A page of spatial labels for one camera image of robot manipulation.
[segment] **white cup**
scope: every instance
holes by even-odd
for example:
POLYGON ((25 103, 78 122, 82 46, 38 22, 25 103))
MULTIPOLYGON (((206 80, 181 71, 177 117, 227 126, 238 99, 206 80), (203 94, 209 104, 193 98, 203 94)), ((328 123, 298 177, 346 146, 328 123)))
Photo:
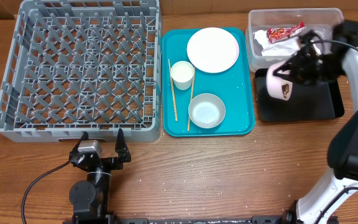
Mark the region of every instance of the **white cup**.
POLYGON ((172 66, 172 80, 179 90, 187 90, 191 86, 194 69, 193 65, 186 61, 179 61, 172 66))
MULTIPOLYGON (((267 93, 279 100, 289 100, 292 92, 292 82, 286 81, 280 77, 273 75, 273 72, 282 66, 284 62, 278 62, 271 65, 266 74, 266 87, 267 93)), ((279 71, 282 75, 289 75, 289 71, 279 71)))

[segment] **chopsticks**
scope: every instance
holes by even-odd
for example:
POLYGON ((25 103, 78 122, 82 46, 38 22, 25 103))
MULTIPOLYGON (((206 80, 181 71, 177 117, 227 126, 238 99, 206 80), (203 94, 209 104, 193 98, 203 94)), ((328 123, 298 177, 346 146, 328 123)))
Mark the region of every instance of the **chopsticks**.
MULTIPOLYGON (((194 67, 194 74, 193 74, 193 82, 191 83, 191 96, 190 96, 190 102, 193 99, 193 92, 194 92, 194 80, 196 79, 196 68, 194 67)), ((187 131, 190 131, 190 114, 189 114, 189 120, 187 122, 187 131)))
POLYGON ((175 90, 174 90, 174 87, 173 87, 173 81, 172 81, 172 76, 171 76, 171 61, 169 59, 168 59, 168 64, 169 64, 169 76, 170 76, 170 79, 171 79, 173 110, 175 112, 175 121, 178 121, 177 102, 175 100, 175 90))

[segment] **white bowl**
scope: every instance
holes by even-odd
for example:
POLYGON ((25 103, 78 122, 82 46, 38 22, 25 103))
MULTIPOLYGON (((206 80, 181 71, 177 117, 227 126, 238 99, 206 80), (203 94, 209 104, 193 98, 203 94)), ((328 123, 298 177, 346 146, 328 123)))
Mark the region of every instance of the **white bowl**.
POLYGON ((214 128, 222 123, 226 108, 219 97, 203 93, 190 102, 189 115, 195 125, 201 128, 214 128))

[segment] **plastic container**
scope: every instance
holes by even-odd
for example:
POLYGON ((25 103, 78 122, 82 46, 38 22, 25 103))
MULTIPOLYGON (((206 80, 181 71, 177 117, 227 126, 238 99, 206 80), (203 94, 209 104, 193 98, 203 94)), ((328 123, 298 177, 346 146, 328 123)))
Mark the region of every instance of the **plastic container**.
MULTIPOLYGON (((290 56, 262 56, 262 46, 254 38, 254 32, 273 27, 293 27, 299 22, 305 23, 304 34, 313 29, 322 39, 332 38, 332 29, 343 21, 342 12, 336 8, 322 9, 261 9, 249 12, 249 24, 246 30, 249 68, 252 72, 290 58, 290 56)), ((325 53, 330 44, 325 43, 325 53)))
POLYGON ((160 136, 158 0, 24 1, 0 90, 19 142, 160 136))

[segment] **cable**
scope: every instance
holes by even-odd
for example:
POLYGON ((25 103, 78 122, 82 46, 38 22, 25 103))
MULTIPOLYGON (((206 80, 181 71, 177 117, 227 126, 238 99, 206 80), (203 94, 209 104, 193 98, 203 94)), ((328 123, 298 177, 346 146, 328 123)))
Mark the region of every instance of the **cable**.
POLYGON ((43 177, 55 172, 56 170, 59 170, 65 166, 67 166, 68 164, 70 163, 70 161, 67 161, 66 163, 42 174, 41 176, 37 177, 30 185, 29 187, 27 188, 27 190, 25 190, 25 193, 24 193, 24 196, 23 196, 23 200, 22 200, 22 209, 21 209, 21 213, 22 213, 22 221, 23 221, 23 224, 27 224, 27 222, 25 221, 25 216, 24 216, 24 204, 25 204, 25 199, 27 198, 27 195, 29 194, 30 192, 30 189, 34 186, 34 184, 36 184, 40 179, 42 179, 43 177))
MULTIPOLYGON (((307 37, 310 42, 313 42, 313 41, 311 41, 313 37, 317 37, 317 39, 323 40, 323 39, 320 37, 320 35, 318 35, 314 30, 310 30, 310 31, 307 32, 305 35, 302 35, 302 36, 299 37, 300 40, 305 41, 305 39, 303 39, 302 37, 303 37, 303 38, 307 37)), ((323 48, 322 53, 324 54, 325 51, 326 51, 326 47, 325 47, 324 43, 320 43, 320 44, 321 44, 321 46, 322 46, 322 48, 323 48)))
POLYGON ((320 213, 319 217, 317 218, 317 221, 314 224, 318 224, 320 220, 324 217, 324 214, 327 213, 327 211, 338 201, 344 193, 349 193, 350 190, 358 190, 358 187, 347 187, 343 189, 334 199, 332 202, 330 202, 327 207, 320 213))
POLYGON ((341 42, 341 41, 338 41, 338 40, 316 40, 316 41, 313 41, 313 42, 310 42, 308 44, 306 44, 304 47, 302 47, 301 50, 307 48, 307 47, 310 47, 312 46, 313 44, 318 44, 318 43, 332 43, 332 44, 342 44, 342 45, 345 45, 346 47, 349 47, 350 49, 353 49, 355 51, 358 52, 358 48, 351 45, 351 44, 348 44, 348 43, 345 43, 345 42, 341 42))

